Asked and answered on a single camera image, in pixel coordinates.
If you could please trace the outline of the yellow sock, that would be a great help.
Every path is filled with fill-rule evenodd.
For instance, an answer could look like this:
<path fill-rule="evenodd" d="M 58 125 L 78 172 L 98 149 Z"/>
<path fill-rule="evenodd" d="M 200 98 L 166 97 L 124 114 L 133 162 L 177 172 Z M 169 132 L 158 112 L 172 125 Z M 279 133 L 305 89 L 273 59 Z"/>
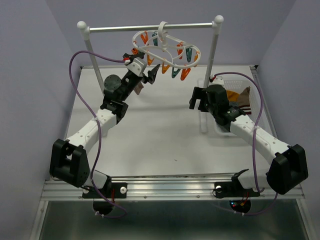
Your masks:
<path fill-rule="evenodd" d="M 239 93 L 231 91 L 231 90 L 227 90 L 226 93 L 227 93 L 227 99 L 228 99 L 229 102 L 235 102 L 236 103 L 238 101 L 238 98 L 240 96 Z"/>

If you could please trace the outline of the beige striped sock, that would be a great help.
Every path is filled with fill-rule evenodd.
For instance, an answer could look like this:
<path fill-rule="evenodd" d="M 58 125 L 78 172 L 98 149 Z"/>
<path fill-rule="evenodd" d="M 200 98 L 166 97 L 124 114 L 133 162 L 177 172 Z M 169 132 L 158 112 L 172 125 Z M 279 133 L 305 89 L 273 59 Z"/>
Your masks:
<path fill-rule="evenodd" d="M 144 88 L 143 84 L 141 82 L 139 82 L 136 87 L 134 88 L 134 92 L 139 95 L 142 91 L 142 89 Z"/>

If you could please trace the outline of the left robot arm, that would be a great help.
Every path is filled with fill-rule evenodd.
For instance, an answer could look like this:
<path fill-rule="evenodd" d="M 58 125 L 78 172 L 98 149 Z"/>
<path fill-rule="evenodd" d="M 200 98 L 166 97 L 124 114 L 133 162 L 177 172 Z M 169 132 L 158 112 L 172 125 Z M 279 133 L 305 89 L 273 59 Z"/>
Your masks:
<path fill-rule="evenodd" d="M 103 101 L 93 118 L 66 140 L 57 139 L 52 146 L 49 173 L 74 187 L 91 187 L 100 197 L 111 193 L 111 178 L 90 167 L 88 153 L 94 145 L 102 146 L 102 138 L 125 116 L 126 99 L 144 84 L 153 84 L 160 68 L 156 65 L 144 73 L 147 66 L 143 54 L 124 54 L 122 62 L 127 68 L 123 77 L 111 74 L 103 82 Z"/>

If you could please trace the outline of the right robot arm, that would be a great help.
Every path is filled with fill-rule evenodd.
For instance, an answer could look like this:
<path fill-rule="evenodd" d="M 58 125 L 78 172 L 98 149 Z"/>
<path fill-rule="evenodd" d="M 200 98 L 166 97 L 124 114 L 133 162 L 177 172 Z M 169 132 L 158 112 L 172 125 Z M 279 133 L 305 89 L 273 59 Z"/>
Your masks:
<path fill-rule="evenodd" d="M 278 140 L 255 122 L 238 106 L 229 103 L 226 89 L 219 84 L 207 88 L 195 87 L 189 101 L 194 109 L 210 113 L 216 124 L 252 146 L 269 164 L 261 171 L 243 169 L 235 173 L 231 182 L 219 184 L 217 197 L 240 197 L 246 191 L 259 196 L 259 190 L 271 188 L 284 195 L 309 176 L 305 149 L 299 144 L 289 145 Z"/>

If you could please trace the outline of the white round clip hanger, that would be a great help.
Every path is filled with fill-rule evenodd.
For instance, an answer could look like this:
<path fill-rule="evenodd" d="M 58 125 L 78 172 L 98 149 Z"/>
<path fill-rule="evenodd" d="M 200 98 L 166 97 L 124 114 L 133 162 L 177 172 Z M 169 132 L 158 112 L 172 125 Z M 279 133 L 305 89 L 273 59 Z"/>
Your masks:
<path fill-rule="evenodd" d="M 135 33 L 132 37 L 133 48 L 136 53 L 149 55 L 151 59 L 170 65 L 169 69 L 174 67 L 180 69 L 195 68 L 201 59 L 202 53 L 194 44 L 168 34 L 165 29 L 166 21 L 160 22 L 156 30 L 142 30 Z"/>

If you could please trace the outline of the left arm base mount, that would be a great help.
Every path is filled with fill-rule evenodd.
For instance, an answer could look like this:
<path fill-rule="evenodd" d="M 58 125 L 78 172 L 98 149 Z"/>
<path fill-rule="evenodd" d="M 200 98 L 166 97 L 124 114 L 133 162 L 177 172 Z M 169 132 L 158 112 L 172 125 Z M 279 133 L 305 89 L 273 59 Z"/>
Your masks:
<path fill-rule="evenodd" d="M 101 194 L 108 199 L 125 199 L 127 197 L 128 184 L 126 182 L 112 182 L 108 186 L 99 189 Z M 83 199 L 102 199 L 93 187 L 88 193 L 82 193 Z"/>

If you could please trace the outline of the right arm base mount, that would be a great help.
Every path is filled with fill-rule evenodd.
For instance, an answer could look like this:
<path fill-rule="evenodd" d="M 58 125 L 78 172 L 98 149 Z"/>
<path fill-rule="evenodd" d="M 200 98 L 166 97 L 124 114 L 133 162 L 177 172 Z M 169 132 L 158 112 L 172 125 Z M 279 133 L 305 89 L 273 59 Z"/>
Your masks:
<path fill-rule="evenodd" d="M 244 189 L 239 182 L 220 181 L 214 184 L 212 194 L 218 198 L 242 198 L 242 197 L 259 197 L 260 194 L 252 188 Z"/>

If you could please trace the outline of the white plastic basket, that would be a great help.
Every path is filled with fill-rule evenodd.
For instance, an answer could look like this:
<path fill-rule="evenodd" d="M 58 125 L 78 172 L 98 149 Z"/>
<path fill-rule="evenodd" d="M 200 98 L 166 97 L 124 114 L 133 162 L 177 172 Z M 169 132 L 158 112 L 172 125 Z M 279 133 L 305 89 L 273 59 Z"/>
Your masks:
<path fill-rule="evenodd" d="M 251 115 L 248 115 L 253 123 L 256 122 L 256 119 L 260 112 L 260 96 L 257 92 L 256 86 L 248 79 L 244 77 L 227 77 L 221 76 L 224 80 L 224 88 L 229 91 L 233 91 L 236 93 L 241 93 L 245 88 L 250 87 L 250 95 L 249 101 L 251 106 Z M 216 138 L 235 138 L 236 136 L 231 133 L 225 131 L 221 126 L 219 126 L 215 120 L 212 120 L 212 135 Z"/>

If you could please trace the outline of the aluminium rail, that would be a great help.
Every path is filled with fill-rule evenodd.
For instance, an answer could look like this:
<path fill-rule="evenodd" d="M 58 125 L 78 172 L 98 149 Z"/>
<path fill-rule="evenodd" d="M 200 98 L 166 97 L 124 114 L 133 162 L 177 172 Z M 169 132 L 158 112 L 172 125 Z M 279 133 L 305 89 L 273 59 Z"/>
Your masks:
<path fill-rule="evenodd" d="M 126 198 L 121 201 L 211 201 L 216 200 L 213 190 L 216 182 L 225 179 L 219 175 L 203 177 L 133 177 L 112 179 L 113 183 L 126 183 Z M 43 201 L 81 201 L 83 190 L 60 180 L 46 181 L 41 199 Z"/>

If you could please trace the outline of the white clothes rack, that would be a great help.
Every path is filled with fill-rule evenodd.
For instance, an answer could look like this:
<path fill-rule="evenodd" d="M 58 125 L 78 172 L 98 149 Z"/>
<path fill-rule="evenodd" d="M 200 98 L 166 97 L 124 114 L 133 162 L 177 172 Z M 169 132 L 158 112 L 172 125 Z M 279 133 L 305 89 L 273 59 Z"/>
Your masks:
<path fill-rule="evenodd" d="M 169 24 L 167 23 L 167 26 L 165 27 L 165 29 L 167 31 L 169 30 L 173 30 L 173 29 L 202 29 L 202 28 L 212 28 L 213 29 L 213 38 L 211 41 L 211 47 L 209 50 L 209 58 L 208 58 L 208 64 L 207 64 L 207 69 L 206 69 L 206 73 L 205 73 L 205 83 L 209 82 L 209 77 L 212 71 L 212 65 L 213 65 L 213 61 L 214 61 L 214 57 L 215 57 L 215 53 L 216 53 L 216 47 L 217 47 L 217 43 L 218 43 L 218 38 L 221 32 L 221 28 L 222 28 L 222 23 L 224 22 L 224 18 L 221 15 L 218 15 L 215 17 L 215 19 L 212 22 L 205 22 L 205 23 L 181 23 L 181 24 Z M 101 71 L 100 71 L 100 67 L 98 66 L 97 63 L 97 59 L 102 59 L 102 60 L 106 60 L 108 62 L 113 62 L 113 63 L 120 63 L 123 64 L 123 66 L 126 68 L 125 64 L 122 62 L 123 61 L 123 57 L 121 60 L 117 60 L 117 59 L 112 59 L 112 58 L 108 58 L 106 56 L 102 56 L 98 53 L 95 53 L 91 44 L 91 39 L 90 39 L 90 35 L 93 33 L 106 33 L 106 32 L 134 32 L 135 33 L 139 32 L 139 31 L 144 31 L 144 30 L 156 30 L 159 26 L 159 24 L 156 25 L 136 25 L 136 26 L 114 26 L 114 27 L 89 27 L 84 21 L 79 21 L 77 23 L 77 28 L 79 29 L 83 41 L 86 45 L 86 49 L 85 50 L 80 50 L 76 53 L 73 54 L 73 56 L 70 59 L 70 64 L 73 63 L 73 61 L 75 60 L 75 58 L 80 55 L 80 54 L 87 54 L 90 57 L 91 63 L 92 63 L 92 67 L 94 69 L 99 87 L 101 89 L 102 92 L 102 96 L 104 98 L 104 80 L 105 78 L 102 77 L 101 75 Z M 132 43 L 132 50 L 131 53 L 129 53 L 130 55 L 133 54 L 142 54 L 143 55 L 143 60 L 146 62 L 147 64 L 147 55 L 143 52 L 138 52 L 136 53 L 133 43 Z M 148 71 L 150 71 L 151 69 L 153 69 L 156 65 L 160 64 L 160 62 L 158 60 L 154 60 L 154 62 L 151 65 L 147 65 L 144 73 L 147 74 Z M 89 104 L 84 100 L 83 97 L 80 97 L 80 100 L 82 101 L 82 103 L 86 106 L 86 108 L 89 110 L 89 112 L 91 113 L 91 111 L 94 111 Z"/>

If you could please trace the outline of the teal clothespin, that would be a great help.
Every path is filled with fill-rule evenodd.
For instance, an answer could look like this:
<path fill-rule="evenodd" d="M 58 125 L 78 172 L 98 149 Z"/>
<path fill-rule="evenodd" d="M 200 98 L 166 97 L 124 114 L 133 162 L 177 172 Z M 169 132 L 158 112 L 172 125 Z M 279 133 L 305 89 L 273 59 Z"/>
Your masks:
<path fill-rule="evenodd" d="M 171 69 L 171 78 L 174 79 L 179 73 L 181 69 L 180 68 L 174 68 Z"/>

